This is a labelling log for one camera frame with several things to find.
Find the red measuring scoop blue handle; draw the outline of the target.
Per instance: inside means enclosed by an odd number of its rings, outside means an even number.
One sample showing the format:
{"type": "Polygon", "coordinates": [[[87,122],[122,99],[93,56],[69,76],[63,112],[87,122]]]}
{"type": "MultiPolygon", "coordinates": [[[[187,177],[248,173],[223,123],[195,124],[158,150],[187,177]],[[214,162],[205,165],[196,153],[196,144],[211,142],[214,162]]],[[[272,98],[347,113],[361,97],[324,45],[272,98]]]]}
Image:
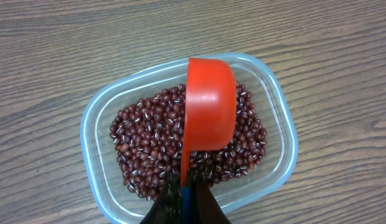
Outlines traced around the red measuring scoop blue handle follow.
{"type": "Polygon", "coordinates": [[[216,59],[190,58],[180,173],[183,223],[188,223],[190,153],[225,147],[233,136],[235,115],[235,77],[230,66],[216,59]]]}

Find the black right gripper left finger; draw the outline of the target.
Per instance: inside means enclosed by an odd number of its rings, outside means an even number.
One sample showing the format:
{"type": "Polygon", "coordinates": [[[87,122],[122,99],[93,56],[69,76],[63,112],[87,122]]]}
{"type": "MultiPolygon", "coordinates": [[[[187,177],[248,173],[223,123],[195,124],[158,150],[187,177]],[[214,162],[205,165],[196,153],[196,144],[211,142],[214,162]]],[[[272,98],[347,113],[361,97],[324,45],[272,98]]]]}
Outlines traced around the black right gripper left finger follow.
{"type": "Polygon", "coordinates": [[[180,177],[170,174],[158,199],[140,224],[182,224],[180,177]]]}

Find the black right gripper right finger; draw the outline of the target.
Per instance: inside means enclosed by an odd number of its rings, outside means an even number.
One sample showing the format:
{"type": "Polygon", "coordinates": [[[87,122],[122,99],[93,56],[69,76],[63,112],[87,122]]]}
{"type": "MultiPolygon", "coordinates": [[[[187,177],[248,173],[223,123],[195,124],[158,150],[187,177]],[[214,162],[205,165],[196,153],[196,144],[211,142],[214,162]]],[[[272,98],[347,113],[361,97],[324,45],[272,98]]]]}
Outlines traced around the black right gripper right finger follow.
{"type": "Polygon", "coordinates": [[[188,223],[231,224],[202,176],[190,171],[188,173],[188,188],[190,190],[188,223]]]}

